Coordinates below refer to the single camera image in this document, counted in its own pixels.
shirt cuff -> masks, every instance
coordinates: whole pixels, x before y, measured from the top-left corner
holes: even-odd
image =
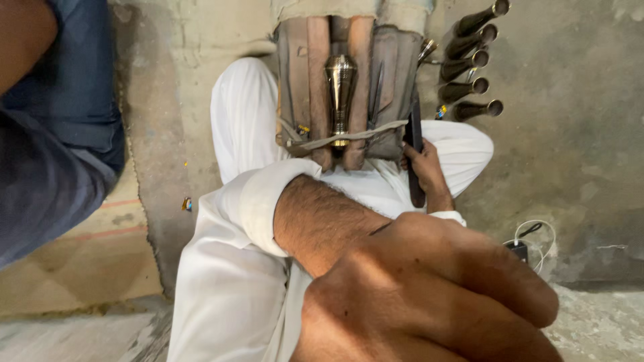
[[[252,243],[265,252],[289,256],[275,242],[273,217],[279,196],[284,188],[299,175],[319,179],[322,167],[311,160],[292,158],[264,167],[244,185],[239,201],[241,226]]]
[[[465,219],[463,219],[463,216],[460,215],[460,212],[458,211],[439,211],[437,213],[430,214],[431,216],[435,216],[437,218],[442,218],[445,220],[456,220],[458,221],[463,227],[467,227],[468,223],[465,222]]]

blue jeans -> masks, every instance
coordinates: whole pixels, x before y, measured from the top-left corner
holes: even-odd
[[[0,97],[0,269],[86,219],[124,166],[107,2],[49,2],[54,44]]]

man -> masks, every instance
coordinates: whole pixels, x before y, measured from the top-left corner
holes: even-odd
[[[170,362],[561,360],[539,331],[554,291],[454,210],[492,156],[487,136],[423,121],[423,152],[404,150],[420,212],[393,162],[321,175],[290,158],[273,140],[276,105],[257,59],[214,86],[224,187],[201,197],[182,254]]]
[[[124,165],[106,0],[0,0],[0,269],[98,209]]]

wooden handle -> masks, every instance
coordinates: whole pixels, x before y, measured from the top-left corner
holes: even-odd
[[[412,112],[409,115],[409,123],[405,126],[404,141],[413,147],[417,152],[422,152],[422,130],[421,130],[421,102],[418,90],[414,86],[412,93]],[[425,206],[427,196],[421,189],[416,172],[413,171],[412,162],[407,159],[409,165],[409,193],[414,207]]]
[[[331,114],[329,112],[328,81],[324,65],[331,52],[329,18],[307,18],[308,41],[308,90],[310,100],[311,140],[330,137]],[[311,158],[322,166],[322,172],[331,168],[331,146],[314,149]]]
[[[355,85],[354,98],[351,103],[349,133],[366,131],[369,103],[369,83],[371,79],[372,34],[374,18],[354,16],[349,28],[349,55],[358,67],[358,80]],[[351,141],[345,148],[342,163],[347,170],[361,169],[365,162],[365,140]]]

knife handle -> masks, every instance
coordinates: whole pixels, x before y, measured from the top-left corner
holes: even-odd
[[[422,152],[421,102],[415,86],[412,94],[412,111],[409,114],[409,122],[405,126],[405,136],[403,139],[416,152]],[[409,192],[412,204],[414,207],[421,208],[425,206],[425,192],[421,189],[418,175],[413,171],[412,161],[409,158],[407,158],[407,164],[409,165]]]

